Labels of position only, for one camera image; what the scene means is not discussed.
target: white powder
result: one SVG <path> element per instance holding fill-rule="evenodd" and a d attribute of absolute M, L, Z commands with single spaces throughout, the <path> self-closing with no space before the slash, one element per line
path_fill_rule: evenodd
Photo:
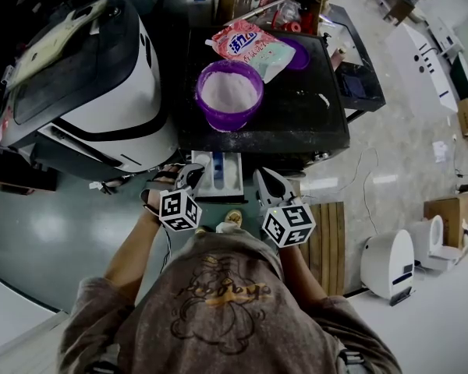
<path fill-rule="evenodd" d="M 204 82 L 201 98 L 220 112 L 235 114 L 253 107 L 257 91 L 250 80 L 239 73 L 213 72 Z"/>

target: purple bowl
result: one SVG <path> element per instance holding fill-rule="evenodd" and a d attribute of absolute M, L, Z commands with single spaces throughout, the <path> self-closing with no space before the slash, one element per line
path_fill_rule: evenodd
<path fill-rule="evenodd" d="M 217 111 L 206 104 L 201 98 L 201 91 L 203 90 L 204 82 L 206 82 L 206 79 L 208 79 L 209 75 L 213 72 L 239 73 L 240 75 L 248 78 L 259 96 L 255 105 L 243 112 L 227 114 L 225 112 Z M 257 111 L 258 107 L 260 107 L 263 97 L 264 81 L 258 72 L 244 62 L 225 59 L 222 61 L 212 62 L 209 66 L 203 69 L 203 71 L 201 71 L 200 77 L 196 83 L 196 96 L 194 99 L 203 110 L 208 123 L 213 129 L 220 132 L 232 132 L 234 130 L 241 129 L 246 123 L 248 123 Z"/>

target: paper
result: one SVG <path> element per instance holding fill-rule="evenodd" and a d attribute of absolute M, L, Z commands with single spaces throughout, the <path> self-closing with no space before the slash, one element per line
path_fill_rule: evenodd
<path fill-rule="evenodd" d="M 445 153 L 449 149 L 443 141 L 436 141 L 431 144 L 434 147 L 435 163 L 445 162 Z"/>

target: sleeve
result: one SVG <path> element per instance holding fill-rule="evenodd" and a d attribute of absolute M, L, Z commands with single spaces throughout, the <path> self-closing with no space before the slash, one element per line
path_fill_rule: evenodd
<path fill-rule="evenodd" d="M 323 299 L 308 309 L 307 314 L 347 349 L 360 352 L 373 372 L 401 372 L 393 353 L 345 298 L 332 296 Z"/>
<path fill-rule="evenodd" d="M 110 281 L 83 280 L 59 345 L 58 372 L 85 373 L 133 310 L 130 300 Z"/>

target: pink packaging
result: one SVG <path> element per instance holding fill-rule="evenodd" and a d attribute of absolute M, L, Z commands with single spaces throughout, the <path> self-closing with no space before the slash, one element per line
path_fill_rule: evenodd
<path fill-rule="evenodd" d="M 245 62 L 270 82 L 292 60 L 295 49 L 240 19 L 212 37 L 213 49 L 223 58 Z"/>

